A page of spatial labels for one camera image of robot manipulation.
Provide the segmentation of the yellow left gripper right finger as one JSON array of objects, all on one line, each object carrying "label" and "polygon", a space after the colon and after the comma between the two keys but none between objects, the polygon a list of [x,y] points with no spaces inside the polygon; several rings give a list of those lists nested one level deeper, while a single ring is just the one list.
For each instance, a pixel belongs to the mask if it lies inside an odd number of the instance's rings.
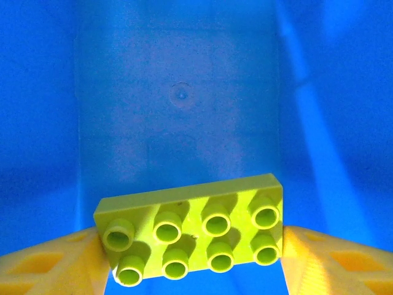
[{"label": "yellow left gripper right finger", "polygon": [[392,294],[392,253],[285,226],[282,270],[289,294]]}]

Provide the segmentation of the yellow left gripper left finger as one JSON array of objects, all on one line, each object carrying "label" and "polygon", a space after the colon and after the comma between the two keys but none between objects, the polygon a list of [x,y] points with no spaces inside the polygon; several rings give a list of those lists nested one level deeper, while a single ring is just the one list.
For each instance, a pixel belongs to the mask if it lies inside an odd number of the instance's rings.
[{"label": "yellow left gripper left finger", "polygon": [[1,294],[104,294],[109,271],[91,227],[1,256]]}]

